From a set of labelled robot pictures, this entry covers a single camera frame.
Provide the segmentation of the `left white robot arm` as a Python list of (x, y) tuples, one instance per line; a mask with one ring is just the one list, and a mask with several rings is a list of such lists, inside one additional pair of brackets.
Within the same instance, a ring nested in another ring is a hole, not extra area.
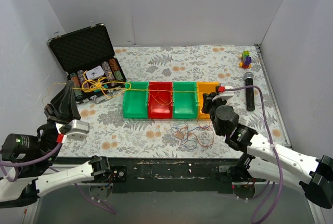
[(1, 178), (1, 208), (28, 206), (61, 187), (84, 181), (107, 182), (111, 169), (107, 157), (60, 172), (46, 174), (65, 141), (83, 141), (89, 123), (81, 120), (74, 96), (74, 83), (65, 87), (44, 108), (47, 122), (37, 135), (9, 134), (1, 147), (1, 167), (9, 167)]

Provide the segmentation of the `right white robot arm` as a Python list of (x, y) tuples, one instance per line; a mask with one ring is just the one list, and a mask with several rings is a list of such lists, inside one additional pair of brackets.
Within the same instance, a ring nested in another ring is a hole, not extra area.
[(256, 130), (239, 123), (239, 115), (227, 105), (221, 94), (203, 94), (202, 112), (209, 114), (215, 134), (225, 143), (243, 153), (243, 163), (235, 168), (236, 177), (251, 177), (303, 191), (312, 203), (332, 208), (332, 158), (308, 156), (274, 144)]

